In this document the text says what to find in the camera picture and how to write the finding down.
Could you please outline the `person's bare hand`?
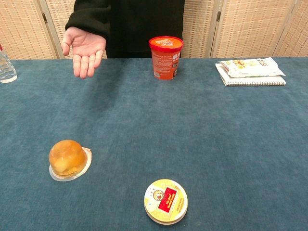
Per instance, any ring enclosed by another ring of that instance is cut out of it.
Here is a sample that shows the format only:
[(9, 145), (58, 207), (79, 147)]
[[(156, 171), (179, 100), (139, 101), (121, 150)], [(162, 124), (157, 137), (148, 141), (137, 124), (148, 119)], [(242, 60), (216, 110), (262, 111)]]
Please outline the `person's bare hand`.
[(70, 50), (73, 51), (74, 75), (85, 79), (93, 77), (100, 66), (106, 39), (77, 27), (70, 27), (65, 31), (61, 47), (64, 56), (67, 56)]

